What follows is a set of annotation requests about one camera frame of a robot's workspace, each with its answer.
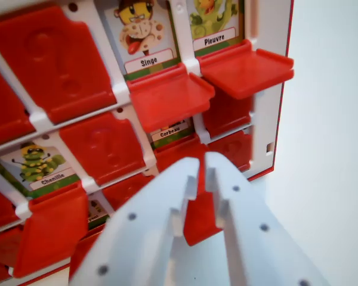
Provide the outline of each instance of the cartoon caterpillar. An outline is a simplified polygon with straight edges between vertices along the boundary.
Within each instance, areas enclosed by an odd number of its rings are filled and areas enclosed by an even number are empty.
[[[163,24],[152,20],[153,6],[153,0],[121,0],[114,10],[114,16],[124,25],[119,41],[130,55],[136,52],[148,55],[149,49],[163,39]]]
[[[202,38],[224,29],[233,15],[237,14],[236,4],[226,0],[224,12],[219,14],[223,0],[194,0],[196,11],[191,13],[191,33],[193,39]]]
[[[46,157],[42,158],[45,155],[44,149],[33,142],[24,143],[20,148],[24,162],[16,162],[14,159],[12,162],[21,165],[20,176],[23,178],[23,182],[39,181],[52,173],[58,165],[65,163],[65,159],[61,155],[50,157],[50,153],[48,153]]]

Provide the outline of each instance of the white wall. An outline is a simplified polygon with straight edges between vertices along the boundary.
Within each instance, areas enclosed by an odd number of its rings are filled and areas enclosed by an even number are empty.
[[[332,286],[358,286],[358,0],[295,0],[275,171],[254,183]]]

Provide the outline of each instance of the character name label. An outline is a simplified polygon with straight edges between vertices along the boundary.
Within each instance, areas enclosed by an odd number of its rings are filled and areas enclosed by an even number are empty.
[[[165,129],[162,131],[159,131],[157,133],[154,133],[151,137],[152,140],[155,142],[157,140],[160,140],[164,137],[170,136],[172,134],[178,133],[179,131],[185,130],[189,127],[187,122],[180,123],[179,125],[175,125],[169,129]]]
[[[154,66],[155,64],[160,64],[165,61],[169,61],[174,58],[171,49],[164,49],[163,51],[156,52],[151,55],[146,55],[141,58],[136,58],[135,60],[128,61],[125,63],[125,70],[127,73],[133,73],[137,70],[145,69],[147,67]]]
[[[41,180],[29,184],[29,186],[31,187],[32,190],[40,189],[43,186],[47,186],[49,184],[55,183],[61,179],[67,178],[74,174],[75,174],[74,170],[72,168],[68,168],[68,169],[62,170],[61,172],[58,172],[58,173],[55,173],[55,174],[52,174],[49,176],[45,176]]]
[[[195,51],[199,49],[204,49],[207,46],[213,46],[217,43],[221,43],[236,37],[236,29],[234,27],[228,28],[226,30],[196,39],[193,41],[193,49]]]

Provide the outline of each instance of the open red tile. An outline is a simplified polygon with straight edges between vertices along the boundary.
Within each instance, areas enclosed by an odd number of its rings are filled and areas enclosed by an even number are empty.
[[[293,77],[293,60],[263,49],[249,40],[198,58],[203,77],[231,97],[241,100]]]
[[[187,74],[179,64],[128,83],[130,98],[146,132],[191,117],[209,109],[215,95],[212,85]]]

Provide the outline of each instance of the cartoon monkey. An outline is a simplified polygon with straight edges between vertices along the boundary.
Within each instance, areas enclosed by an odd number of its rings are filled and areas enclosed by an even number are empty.
[[[43,158],[45,155],[43,147],[33,142],[26,142],[20,148],[24,162],[16,162],[14,159],[12,159],[12,162],[21,165],[20,176],[23,178],[23,182],[41,180],[47,174],[52,173],[58,165],[65,163],[65,159],[61,155],[54,155],[50,158],[50,153],[48,153]]]
[[[153,6],[153,0],[121,0],[114,10],[124,25],[119,41],[130,55],[139,51],[148,55],[163,39],[163,24],[152,20]]]

